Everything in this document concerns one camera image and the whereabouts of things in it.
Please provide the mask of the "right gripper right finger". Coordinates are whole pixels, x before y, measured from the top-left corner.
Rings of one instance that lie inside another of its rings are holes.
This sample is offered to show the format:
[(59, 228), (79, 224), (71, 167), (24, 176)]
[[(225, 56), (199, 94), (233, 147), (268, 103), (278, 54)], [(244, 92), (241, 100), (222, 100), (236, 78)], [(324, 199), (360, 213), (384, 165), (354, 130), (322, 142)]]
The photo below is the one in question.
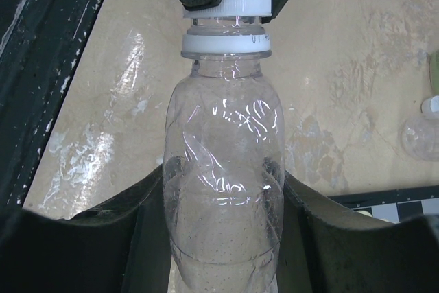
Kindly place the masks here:
[(392, 224), (285, 175), (279, 292), (437, 292), (438, 216)]

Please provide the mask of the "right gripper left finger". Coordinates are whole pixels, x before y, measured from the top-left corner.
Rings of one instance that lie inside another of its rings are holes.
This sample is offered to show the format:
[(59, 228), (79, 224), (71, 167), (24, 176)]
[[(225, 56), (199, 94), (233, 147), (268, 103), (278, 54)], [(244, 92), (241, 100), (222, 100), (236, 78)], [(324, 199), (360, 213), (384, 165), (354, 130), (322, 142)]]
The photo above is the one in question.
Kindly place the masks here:
[(166, 292), (162, 170), (69, 220), (1, 211), (2, 292)]

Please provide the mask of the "white crushed bottle cap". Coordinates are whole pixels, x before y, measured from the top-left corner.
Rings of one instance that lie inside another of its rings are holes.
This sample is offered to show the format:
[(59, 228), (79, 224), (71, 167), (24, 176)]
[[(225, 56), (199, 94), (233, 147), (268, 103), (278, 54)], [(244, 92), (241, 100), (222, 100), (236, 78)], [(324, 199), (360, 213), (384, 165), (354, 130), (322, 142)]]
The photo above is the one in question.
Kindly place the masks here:
[(218, 6), (204, 10), (183, 10), (185, 19), (209, 19), (215, 17), (260, 16), (271, 17), (272, 0), (221, 0)]

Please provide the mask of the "clear crushed bottle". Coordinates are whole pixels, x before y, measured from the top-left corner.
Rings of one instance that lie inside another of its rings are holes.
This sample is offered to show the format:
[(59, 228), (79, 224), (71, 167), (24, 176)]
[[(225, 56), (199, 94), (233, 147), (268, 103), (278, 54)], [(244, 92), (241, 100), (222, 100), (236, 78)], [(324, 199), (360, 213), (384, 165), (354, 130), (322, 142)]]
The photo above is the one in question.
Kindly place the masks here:
[(258, 16), (194, 19), (165, 124), (163, 200), (187, 292), (264, 292), (283, 230), (285, 127), (261, 72), (270, 40)]

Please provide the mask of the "clear slim bottle white cap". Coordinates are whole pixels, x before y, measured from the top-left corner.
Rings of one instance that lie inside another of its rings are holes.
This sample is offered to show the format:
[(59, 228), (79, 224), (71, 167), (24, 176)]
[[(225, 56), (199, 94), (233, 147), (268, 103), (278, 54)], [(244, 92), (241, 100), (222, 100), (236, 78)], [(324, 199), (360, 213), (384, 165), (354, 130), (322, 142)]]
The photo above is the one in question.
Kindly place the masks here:
[(405, 121), (403, 149), (414, 159), (438, 162), (438, 115), (417, 115)]

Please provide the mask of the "grapefruit tea bottle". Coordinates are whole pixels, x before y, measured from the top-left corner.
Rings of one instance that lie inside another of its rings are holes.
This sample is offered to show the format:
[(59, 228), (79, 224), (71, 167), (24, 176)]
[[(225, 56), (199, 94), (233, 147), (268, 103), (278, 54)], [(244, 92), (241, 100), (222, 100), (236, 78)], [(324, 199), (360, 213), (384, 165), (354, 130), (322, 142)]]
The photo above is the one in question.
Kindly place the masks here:
[(429, 55), (429, 77), (432, 91), (439, 94), (439, 51)]

